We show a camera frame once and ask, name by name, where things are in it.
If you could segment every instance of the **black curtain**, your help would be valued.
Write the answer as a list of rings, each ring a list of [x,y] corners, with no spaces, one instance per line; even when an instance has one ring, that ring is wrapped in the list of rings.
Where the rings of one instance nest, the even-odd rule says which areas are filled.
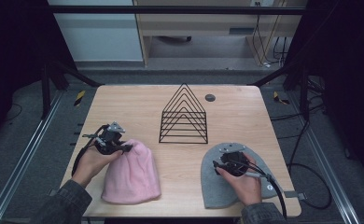
[[[309,3],[310,7],[326,7],[332,13],[329,17],[302,17],[286,63],[300,60],[309,75],[325,80],[324,101],[329,116],[346,151],[364,166],[364,2],[313,0]],[[309,39],[312,39],[310,47],[299,53]],[[299,72],[289,73],[288,83],[296,85]]]
[[[13,92],[40,80],[45,63],[61,62],[77,70],[54,15],[29,9],[48,5],[46,0],[0,0],[0,125]],[[62,71],[49,72],[63,79]]]

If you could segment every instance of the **wire file holder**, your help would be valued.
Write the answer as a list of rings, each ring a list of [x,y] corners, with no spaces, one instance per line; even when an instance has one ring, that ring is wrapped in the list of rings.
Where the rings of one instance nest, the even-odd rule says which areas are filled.
[[[208,144],[205,110],[186,83],[162,110],[159,143]]]

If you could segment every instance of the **left hand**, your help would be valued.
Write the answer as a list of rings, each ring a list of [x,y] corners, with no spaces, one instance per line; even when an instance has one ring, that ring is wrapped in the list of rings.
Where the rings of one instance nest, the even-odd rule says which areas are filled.
[[[72,180],[83,188],[86,188],[91,179],[98,175],[100,171],[110,162],[120,157],[122,151],[116,151],[111,155],[101,154],[95,146],[87,148],[77,166],[77,170],[72,176]]]

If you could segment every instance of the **knit hat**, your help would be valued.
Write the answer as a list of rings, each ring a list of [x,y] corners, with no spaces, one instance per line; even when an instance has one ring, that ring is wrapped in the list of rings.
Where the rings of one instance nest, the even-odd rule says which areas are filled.
[[[256,154],[251,148],[239,143],[221,143],[210,148],[203,157],[202,163],[202,192],[205,208],[224,208],[238,202],[237,194],[232,186],[220,175],[214,171],[213,161],[220,156],[219,150],[225,148],[228,152],[242,151],[249,154],[256,161],[256,165],[260,167],[264,173],[273,175],[270,168],[264,160]],[[268,199],[276,197],[277,193],[274,188],[270,188],[270,183],[266,178],[261,178],[261,198]]]
[[[123,145],[133,148],[109,164],[102,198],[110,203],[143,203],[159,197],[159,175],[150,149],[134,139]]]

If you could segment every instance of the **sleeve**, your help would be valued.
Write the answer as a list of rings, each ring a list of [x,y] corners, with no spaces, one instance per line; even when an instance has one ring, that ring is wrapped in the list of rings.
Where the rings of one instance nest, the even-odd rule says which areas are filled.
[[[84,188],[75,181],[68,180],[42,205],[30,223],[80,223],[91,200]]]
[[[244,224],[287,223],[273,203],[255,203],[246,206],[241,214]]]

